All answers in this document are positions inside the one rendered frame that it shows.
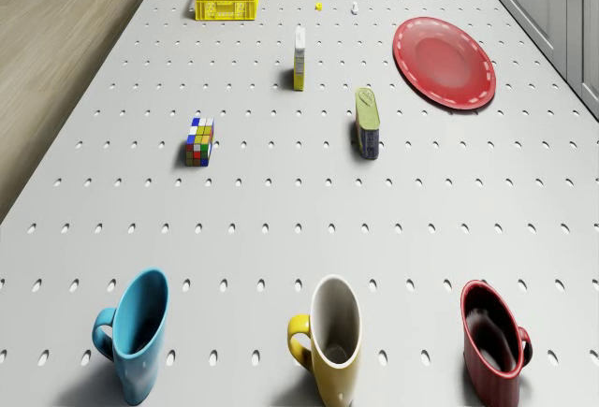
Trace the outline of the flat-sided can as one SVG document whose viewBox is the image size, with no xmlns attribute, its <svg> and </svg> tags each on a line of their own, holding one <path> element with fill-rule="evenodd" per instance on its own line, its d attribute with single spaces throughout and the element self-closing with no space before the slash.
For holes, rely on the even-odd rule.
<svg viewBox="0 0 599 407">
<path fill-rule="evenodd" d="M 376 159 L 379 154 L 380 118 L 375 96 L 370 88 L 356 89 L 356 129 L 360 154 Z"/>
</svg>

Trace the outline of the puzzle cube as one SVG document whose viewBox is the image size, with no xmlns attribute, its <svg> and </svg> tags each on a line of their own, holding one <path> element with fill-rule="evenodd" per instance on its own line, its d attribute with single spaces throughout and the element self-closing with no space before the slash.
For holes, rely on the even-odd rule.
<svg viewBox="0 0 599 407">
<path fill-rule="evenodd" d="M 195 117 L 185 142 L 185 164 L 206 167 L 212 155 L 214 119 Z"/>
</svg>

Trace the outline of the yellow and white box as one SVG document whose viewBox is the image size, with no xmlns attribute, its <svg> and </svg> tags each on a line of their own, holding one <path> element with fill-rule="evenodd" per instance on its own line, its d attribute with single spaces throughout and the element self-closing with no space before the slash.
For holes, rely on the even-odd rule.
<svg viewBox="0 0 599 407">
<path fill-rule="evenodd" d="M 306 30 L 298 25 L 295 32 L 293 83 L 295 91 L 304 89 Z"/>
</svg>

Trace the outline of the red plate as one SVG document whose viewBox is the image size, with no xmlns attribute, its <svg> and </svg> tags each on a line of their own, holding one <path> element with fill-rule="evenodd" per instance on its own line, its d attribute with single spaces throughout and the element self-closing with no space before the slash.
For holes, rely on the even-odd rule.
<svg viewBox="0 0 599 407">
<path fill-rule="evenodd" d="M 496 76 L 483 48 L 457 26 L 431 17 L 403 22 L 394 35 L 396 64 L 422 94 L 451 109 L 478 109 L 495 95 Z"/>
</svg>

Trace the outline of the yellow mug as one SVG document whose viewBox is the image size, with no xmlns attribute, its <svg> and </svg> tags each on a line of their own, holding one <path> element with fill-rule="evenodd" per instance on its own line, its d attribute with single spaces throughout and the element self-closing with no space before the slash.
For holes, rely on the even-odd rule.
<svg viewBox="0 0 599 407">
<path fill-rule="evenodd" d="M 327 407 L 349 407 L 354 399 L 362 341 L 361 313 L 349 283 L 324 277 L 314 290 L 311 310 L 290 319 L 290 354 L 315 378 Z"/>
</svg>

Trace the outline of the blue mug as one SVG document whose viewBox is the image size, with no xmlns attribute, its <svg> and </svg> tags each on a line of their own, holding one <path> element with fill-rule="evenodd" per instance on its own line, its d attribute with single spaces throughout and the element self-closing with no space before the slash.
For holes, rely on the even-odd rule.
<svg viewBox="0 0 599 407">
<path fill-rule="evenodd" d="M 131 405 L 144 401 L 156 381 L 168 299 L 166 275 L 146 269 L 126 288 L 117 307 L 102 310 L 95 319 L 93 344 L 114 362 Z"/>
</svg>

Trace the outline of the red mug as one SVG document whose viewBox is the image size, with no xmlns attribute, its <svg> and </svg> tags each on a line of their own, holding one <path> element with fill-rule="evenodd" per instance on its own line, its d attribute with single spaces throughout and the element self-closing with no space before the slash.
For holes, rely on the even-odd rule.
<svg viewBox="0 0 599 407">
<path fill-rule="evenodd" d="M 484 281 L 462 288 L 460 311 L 464 361 L 477 396 L 487 407 L 518 407 L 519 375 L 533 356 L 528 332 Z"/>
</svg>

